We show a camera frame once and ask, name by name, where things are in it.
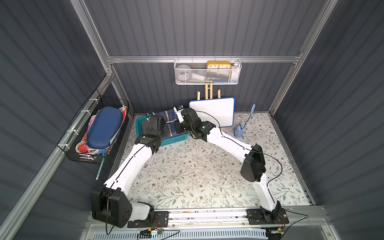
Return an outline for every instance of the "clock face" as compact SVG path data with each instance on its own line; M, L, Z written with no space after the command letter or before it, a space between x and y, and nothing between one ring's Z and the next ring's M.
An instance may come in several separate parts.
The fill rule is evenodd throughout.
M228 64L217 64L217 65L214 65L214 64L209 64L208 65L208 68L213 68L213 69L217 69L217 68L230 68L231 66L228 65Z

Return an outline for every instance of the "gray corrugated wall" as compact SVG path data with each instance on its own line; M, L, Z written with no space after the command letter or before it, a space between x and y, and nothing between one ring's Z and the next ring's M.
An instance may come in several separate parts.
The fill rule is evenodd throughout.
M69 1L0 1L0 63L1 223L105 71ZM69 198L94 178L97 167L88 170L68 161L63 160L38 200L46 201L47 210L34 207L20 229L24 232L34 216L34 230L24 232L29 237L50 228L47 219L63 224L61 214L71 212L63 205L85 208L85 201L73 198L77 203L70 203L57 194ZM88 197L89 192L81 194Z
M291 63L244 63L237 85L214 85L221 97L235 98L235 111L268 111ZM136 113L158 112L174 106L188 106L189 101L205 99L204 85L177 85L173 64L165 63L117 63L117 75L122 81Z
M299 53L324 1L86 0L109 56L285 56ZM217 86L236 111L267 111L291 64L243 64L238 85ZM136 113L196 100L171 64L115 64Z
M342 239L382 238L384 1L339 1L276 113Z
M111 168L104 166L95 180L99 165L65 157L13 239L79 239L91 211L91 189L108 179Z
M119 98L116 94L115 89L113 88L112 84L108 86L108 88L103 93L103 96L111 97L111 98Z
M86 0L110 56L299 53L321 0Z

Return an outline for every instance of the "white wire basket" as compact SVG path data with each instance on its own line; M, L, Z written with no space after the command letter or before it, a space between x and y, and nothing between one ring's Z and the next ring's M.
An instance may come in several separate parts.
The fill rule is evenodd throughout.
M230 69L207 69L207 59L175 59L175 82L178 85L235 85L239 83L242 68L240 59L218 59L231 63Z

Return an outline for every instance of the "ventilation grille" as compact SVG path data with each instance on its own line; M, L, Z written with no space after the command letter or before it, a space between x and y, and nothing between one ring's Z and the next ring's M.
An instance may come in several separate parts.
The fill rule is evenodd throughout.
M136 240L137 234L140 231L127 230L127 231L112 231L111 234L106 235L105 231L95 232L93 239L122 239L122 240ZM175 232L165 232L152 239L162 239L171 236ZM259 228L208 228L208 229L182 229L180 233L170 237L169 239L228 239L228 238L250 238L250 239L268 239L265 235L264 229Z

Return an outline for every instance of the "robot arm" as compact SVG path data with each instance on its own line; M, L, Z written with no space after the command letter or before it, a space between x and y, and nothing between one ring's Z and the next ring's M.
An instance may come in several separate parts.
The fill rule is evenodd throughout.
M221 132L208 121L201 122L191 108L179 111L175 109L175 112L179 119L176 122L179 133L187 131L195 139L213 143L228 151L242 163L240 173L255 188L265 219L268 222L276 220L281 205L267 187L262 148L257 144L251 146L240 142ZM167 135L162 116L154 115L148 120L148 128L136 139L131 153L119 169L104 183L104 186L96 186L92 189L91 203L94 219L117 227L123 227L128 221L133 220L153 221L153 206L145 203L130 203L127 198L133 180L145 162L159 149L161 137Z
M179 119L179 122L176 123L176 128L179 132L187 131L195 139L203 139L206 142L213 143L228 151L242 163L240 174L247 181L251 182L255 188L265 219L268 222L276 220L281 205L271 194L267 186L265 160L262 148L257 144L251 146L240 142L222 132L218 127L208 121L201 122L196 111L192 108L178 111L174 108L174 110Z

